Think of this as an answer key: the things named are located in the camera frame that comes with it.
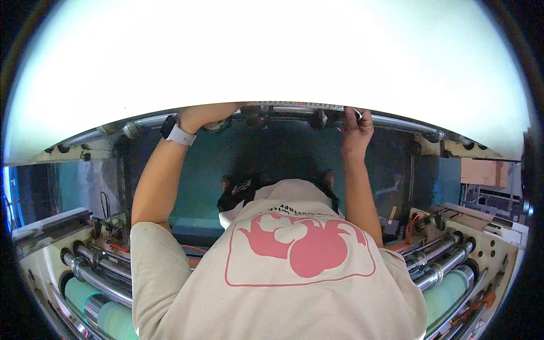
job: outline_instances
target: hand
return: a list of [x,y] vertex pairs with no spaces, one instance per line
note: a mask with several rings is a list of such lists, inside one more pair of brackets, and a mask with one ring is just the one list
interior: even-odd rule
[[203,125],[228,118],[245,103],[219,103],[187,106],[181,108],[177,114],[180,128],[188,133],[195,134]]
[[367,146],[374,133],[374,125],[370,110],[358,109],[363,118],[357,122],[357,114],[351,107],[344,107],[345,122],[342,126],[344,145],[342,156],[344,162],[364,164],[364,157],[367,153]]

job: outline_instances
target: t-shirt sleeve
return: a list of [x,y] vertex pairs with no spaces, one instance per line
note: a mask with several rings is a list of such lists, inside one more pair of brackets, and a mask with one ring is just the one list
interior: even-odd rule
[[132,320],[140,339],[152,339],[191,274],[187,255],[165,228],[151,222],[131,230]]
[[379,250],[385,267],[401,291],[406,305],[410,306],[410,310],[406,311],[406,316],[411,319],[410,324],[413,329],[408,333],[414,334],[415,338],[422,339],[425,336],[427,324],[427,309],[423,293],[412,282],[402,255],[388,249],[380,248]]

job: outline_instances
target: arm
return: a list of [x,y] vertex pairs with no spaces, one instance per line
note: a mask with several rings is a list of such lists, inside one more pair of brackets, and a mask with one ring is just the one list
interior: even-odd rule
[[370,189],[366,150],[374,132],[369,110],[361,110],[363,119],[358,123],[355,111],[345,108],[346,124],[343,127],[342,156],[345,171],[345,219],[366,231],[378,248],[383,248],[381,226]]
[[[237,103],[209,104],[180,109],[180,128],[194,134],[203,125],[229,117]],[[168,217],[176,202],[187,146],[161,139],[147,161],[132,203],[132,225],[153,222],[170,231]]]

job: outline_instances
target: smartwatch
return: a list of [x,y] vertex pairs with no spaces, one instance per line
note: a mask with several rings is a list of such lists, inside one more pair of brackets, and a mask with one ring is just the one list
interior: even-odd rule
[[195,141],[196,134],[190,134],[180,128],[176,115],[169,115],[160,128],[160,134],[165,140],[173,140],[179,144],[191,146]]

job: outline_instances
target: pink logo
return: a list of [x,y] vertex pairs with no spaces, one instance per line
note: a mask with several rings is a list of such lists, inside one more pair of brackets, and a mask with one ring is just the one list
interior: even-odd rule
[[[268,223],[273,223],[274,220],[278,221],[280,226],[274,228],[271,231],[266,231],[261,227],[261,221],[263,217],[268,215]],[[306,227],[306,234],[299,239],[294,237],[289,242],[281,242],[276,239],[276,231],[282,228],[290,228],[290,226],[295,225],[295,223],[300,223]],[[351,242],[352,247],[357,247],[357,245],[362,245],[365,252],[364,254],[369,254],[369,258],[372,261],[369,262],[369,265],[372,266],[372,272],[369,274],[363,273],[352,273],[349,276],[370,276],[374,273],[375,263],[372,258],[372,254],[368,249],[368,243],[364,233],[357,228],[355,225],[339,219],[330,219],[324,221],[324,226],[322,221],[318,220],[315,217],[292,217],[285,216],[275,212],[264,213],[262,215],[256,216],[251,219],[249,223],[249,230],[242,227],[233,228],[231,235],[231,251],[227,259],[227,268],[225,271],[225,280],[227,284],[230,284],[227,279],[227,271],[230,262],[230,257],[232,253],[232,239],[234,233],[240,231],[246,239],[247,244],[251,251],[258,255],[259,257],[271,257],[282,260],[287,260],[289,267],[296,274],[297,277],[303,279],[311,279],[322,274],[326,269],[334,269],[341,266],[348,256],[348,244],[346,240],[341,235],[355,236],[355,240]],[[348,225],[353,230],[354,234],[346,231],[345,229],[339,228],[339,225]],[[333,280],[340,280],[346,277],[339,277]],[[292,285],[302,285],[309,284],[321,281],[314,282],[300,282],[292,284],[261,284],[261,285],[232,285],[232,286],[292,286]]]

